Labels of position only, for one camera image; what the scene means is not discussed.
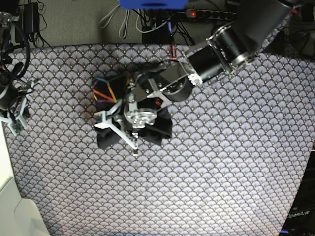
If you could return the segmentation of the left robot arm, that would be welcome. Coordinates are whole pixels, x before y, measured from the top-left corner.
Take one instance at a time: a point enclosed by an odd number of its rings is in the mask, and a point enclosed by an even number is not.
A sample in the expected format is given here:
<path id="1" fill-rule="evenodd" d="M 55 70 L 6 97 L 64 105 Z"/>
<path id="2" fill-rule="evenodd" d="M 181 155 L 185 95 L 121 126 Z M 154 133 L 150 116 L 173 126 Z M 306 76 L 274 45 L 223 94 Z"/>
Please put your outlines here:
<path id="1" fill-rule="evenodd" d="M 188 99 L 196 85 L 251 63 L 271 32 L 303 4 L 302 0 L 243 0 L 236 20 L 189 47 L 185 62 L 169 60 L 132 74 L 95 78 L 98 147 L 124 141 L 137 152 L 140 138 L 157 145 L 171 138 L 168 106 Z"/>

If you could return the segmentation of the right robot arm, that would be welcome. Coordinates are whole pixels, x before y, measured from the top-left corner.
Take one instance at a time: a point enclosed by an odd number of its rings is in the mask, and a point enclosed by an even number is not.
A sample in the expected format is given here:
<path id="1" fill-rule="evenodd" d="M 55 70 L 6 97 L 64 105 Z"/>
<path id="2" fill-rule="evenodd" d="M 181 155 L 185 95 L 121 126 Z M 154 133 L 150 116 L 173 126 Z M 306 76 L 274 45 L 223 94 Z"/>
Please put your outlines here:
<path id="1" fill-rule="evenodd" d="M 23 80 L 30 64 L 31 49 L 26 34 L 18 24 L 19 16 L 9 12 L 0 13 L 0 121 L 7 124 L 14 136 L 27 127 L 28 111 L 27 96 L 34 93 L 39 80 L 26 82 Z M 22 43 L 13 45 L 11 28 L 15 28 L 22 38 Z M 10 70 L 13 63 L 11 53 L 17 49 L 25 50 L 25 61 L 18 62 Z"/>

